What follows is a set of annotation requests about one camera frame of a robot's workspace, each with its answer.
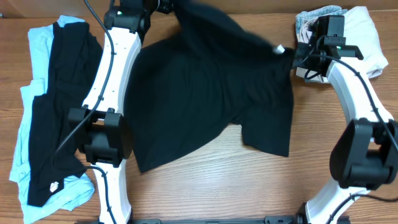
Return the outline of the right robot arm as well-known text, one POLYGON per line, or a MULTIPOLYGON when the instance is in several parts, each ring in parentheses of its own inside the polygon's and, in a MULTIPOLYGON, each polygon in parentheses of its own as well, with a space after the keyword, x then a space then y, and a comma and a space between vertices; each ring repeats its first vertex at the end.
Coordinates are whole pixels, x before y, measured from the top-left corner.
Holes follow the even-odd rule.
POLYGON ((333 148, 331 177, 293 216, 267 217, 266 223, 349 223, 344 212, 397 175, 397 121, 383 107, 366 74, 364 57, 346 44, 343 16, 321 16, 309 43, 300 43, 295 68, 305 68, 333 86, 347 127, 333 148))

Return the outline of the black t-shirt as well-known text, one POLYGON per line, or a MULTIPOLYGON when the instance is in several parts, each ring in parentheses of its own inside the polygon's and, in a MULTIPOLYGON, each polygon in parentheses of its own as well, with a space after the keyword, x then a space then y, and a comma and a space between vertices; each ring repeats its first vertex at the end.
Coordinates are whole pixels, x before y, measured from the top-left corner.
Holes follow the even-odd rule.
POLYGON ((162 166, 241 126, 243 143, 288 156, 294 50, 246 32, 224 12, 174 1, 181 30, 134 61, 124 114, 141 172, 162 166))

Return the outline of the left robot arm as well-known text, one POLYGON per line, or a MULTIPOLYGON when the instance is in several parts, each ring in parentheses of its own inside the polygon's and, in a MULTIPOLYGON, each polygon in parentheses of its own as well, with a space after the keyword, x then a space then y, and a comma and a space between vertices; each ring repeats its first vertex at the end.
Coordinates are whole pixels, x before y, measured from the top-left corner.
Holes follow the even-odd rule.
POLYGON ((171 1, 110 2, 104 19, 104 46, 95 80, 80 108, 68 115, 78 150, 96 177, 100 199, 98 223, 132 223, 127 196, 126 161, 132 133, 124 117, 127 83, 153 12, 169 14, 171 1))

